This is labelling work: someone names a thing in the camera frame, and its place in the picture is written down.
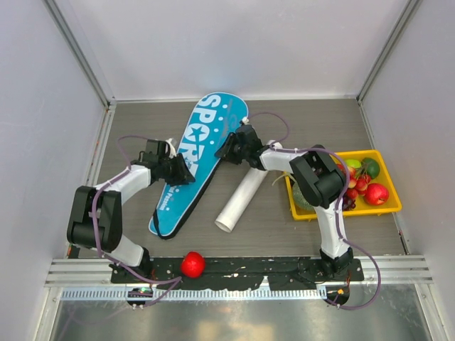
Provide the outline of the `blue sport racket bag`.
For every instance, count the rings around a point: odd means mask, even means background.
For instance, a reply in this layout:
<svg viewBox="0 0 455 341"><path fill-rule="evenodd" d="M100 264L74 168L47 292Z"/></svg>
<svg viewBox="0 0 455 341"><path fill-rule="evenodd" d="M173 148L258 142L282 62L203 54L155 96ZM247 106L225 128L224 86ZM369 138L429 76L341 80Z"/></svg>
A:
<svg viewBox="0 0 455 341"><path fill-rule="evenodd" d="M193 108L178 145L195 182L166 184L149 222L149 231L172 239L195 209L210 184L220 159L215 153L234 132L249 109L240 97L226 92L207 94Z"/></svg>

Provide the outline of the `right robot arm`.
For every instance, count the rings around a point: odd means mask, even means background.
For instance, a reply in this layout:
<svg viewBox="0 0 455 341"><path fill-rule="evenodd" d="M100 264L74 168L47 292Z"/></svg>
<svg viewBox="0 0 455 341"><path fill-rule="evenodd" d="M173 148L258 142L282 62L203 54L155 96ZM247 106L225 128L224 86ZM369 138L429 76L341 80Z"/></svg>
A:
<svg viewBox="0 0 455 341"><path fill-rule="evenodd" d="M321 233L321 270L326 278L337 280L353 260L343 221L343 195L346 175L333 160L335 153L321 145L311 148L282 148L273 141L263 144L255 129L247 124L228 135L215 155L223 161L261 171L290 174L304 199L315 209Z"/></svg>

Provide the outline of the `white shuttlecock tube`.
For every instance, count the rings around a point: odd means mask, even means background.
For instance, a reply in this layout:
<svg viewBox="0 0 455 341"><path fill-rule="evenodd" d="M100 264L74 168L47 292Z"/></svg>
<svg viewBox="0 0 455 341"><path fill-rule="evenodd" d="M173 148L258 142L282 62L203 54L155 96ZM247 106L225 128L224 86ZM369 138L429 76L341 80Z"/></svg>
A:
<svg viewBox="0 0 455 341"><path fill-rule="evenodd" d="M251 168L242 179L224 208L215 220L215 225L222 231L231 233L249 203L255 196L268 170Z"/></svg>

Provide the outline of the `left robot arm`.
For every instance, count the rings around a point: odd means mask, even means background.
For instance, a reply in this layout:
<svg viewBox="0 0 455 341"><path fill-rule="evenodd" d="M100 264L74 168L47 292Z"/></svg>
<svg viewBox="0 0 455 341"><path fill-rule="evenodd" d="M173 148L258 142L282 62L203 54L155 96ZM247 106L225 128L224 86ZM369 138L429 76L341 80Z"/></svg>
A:
<svg viewBox="0 0 455 341"><path fill-rule="evenodd" d="M195 181L172 139L148 139L139 157L130 161L121 173L96 186L80 186L70 212L68 242L108 257L116 268L123 268L138 283L150 279L149 251L124 235L122 207L138 192L160 180L168 185L188 185Z"/></svg>

